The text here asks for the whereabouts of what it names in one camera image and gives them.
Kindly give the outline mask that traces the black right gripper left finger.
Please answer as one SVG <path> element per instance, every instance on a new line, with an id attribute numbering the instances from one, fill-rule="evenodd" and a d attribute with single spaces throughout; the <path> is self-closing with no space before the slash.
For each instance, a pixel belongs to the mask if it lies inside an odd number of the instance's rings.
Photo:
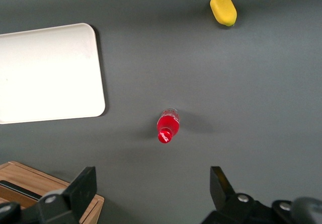
<path id="1" fill-rule="evenodd" d="M 96 168 L 86 167 L 67 188 L 51 191 L 38 201 L 39 222 L 79 223 L 96 192 Z"/>

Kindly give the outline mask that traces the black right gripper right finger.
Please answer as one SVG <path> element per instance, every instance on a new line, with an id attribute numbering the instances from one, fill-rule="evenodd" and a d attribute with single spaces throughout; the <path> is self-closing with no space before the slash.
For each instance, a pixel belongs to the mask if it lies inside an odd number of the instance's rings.
<path id="1" fill-rule="evenodd" d="M 203 223 L 248 223 L 256 206 L 252 197 L 236 193 L 221 167 L 210 168 L 210 194 L 216 210 Z"/>

